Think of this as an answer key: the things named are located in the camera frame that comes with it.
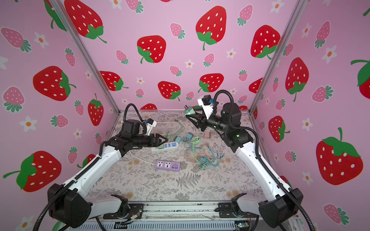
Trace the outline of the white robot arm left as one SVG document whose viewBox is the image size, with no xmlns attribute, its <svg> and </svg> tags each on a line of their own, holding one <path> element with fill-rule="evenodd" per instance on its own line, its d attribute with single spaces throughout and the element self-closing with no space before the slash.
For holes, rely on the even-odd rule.
<svg viewBox="0 0 370 231">
<path fill-rule="evenodd" d="M 125 120 L 121 131 L 100 144 L 99 153 L 76 175 L 64 184 L 54 184 L 48 190 L 48 204 L 37 218 L 34 230 L 40 228 L 46 214 L 65 224 L 66 228 L 77 228 L 91 218 L 114 214 L 124 218 L 130 214 L 128 200 L 113 194 L 107 199 L 86 201 L 85 197 L 105 172 L 131 150 L 144 147 L 159 147 L 168 142 L 161 134 L 152 133 L 156 121 Z"/>
</svg>

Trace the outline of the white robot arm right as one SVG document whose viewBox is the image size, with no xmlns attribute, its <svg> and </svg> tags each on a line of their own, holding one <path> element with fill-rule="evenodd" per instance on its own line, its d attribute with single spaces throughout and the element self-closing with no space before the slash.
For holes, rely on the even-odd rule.
<svg viewBox="0 0 370 231">
<path fill-rule="evenodd" d="M 253 212 L 256 208 L 255 214 L 272 228 L 281 227 L 283 222 L 301 212 L 309 230 L 313 231 L 314 224 L 301 205 L 302 192 L 290 187 L 260 154 L 259 137 L 253 129 L 241 126 L 239 107 L 235 103 L 224 104 L 220 116 L 216 115 L 213 104 L 203 105 L 201 111 L 186 115 L 186 118 L 201 131 L 211 128 L 219 133 L 224 143 L 258 180 L 265 195 L 266 200 L 258 203 L 239 197 L 236 200 L 237 209 Z"/>
</svg>

